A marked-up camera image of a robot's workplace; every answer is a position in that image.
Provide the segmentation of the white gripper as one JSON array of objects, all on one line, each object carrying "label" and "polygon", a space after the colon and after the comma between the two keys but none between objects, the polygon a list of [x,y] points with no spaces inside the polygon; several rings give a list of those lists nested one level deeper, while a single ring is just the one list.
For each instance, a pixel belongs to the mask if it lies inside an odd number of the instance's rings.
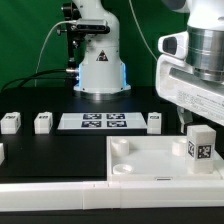
[{"label": "white gripper", "polygon": [[190,65],[162,54],[157,61],[155,86],[161,98],[178,105],[182,133],[193,121],[191,112],[224,126],[224,84],[201,80],[193,75]]}]

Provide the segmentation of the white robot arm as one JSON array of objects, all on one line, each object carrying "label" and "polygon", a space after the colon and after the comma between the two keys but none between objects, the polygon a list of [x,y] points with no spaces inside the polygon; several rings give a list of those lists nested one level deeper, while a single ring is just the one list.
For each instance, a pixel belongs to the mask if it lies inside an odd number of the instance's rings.
[{"label": "white robot arm", "polygon": [[[158,40],[155,87],[160,97],[224,126],[224,0],[162,0],[187,13],[187,30]],[[100,99],[128,91],[119,55],[119,21],[101,0],[72,0],[87,34],[74,90]]]}]

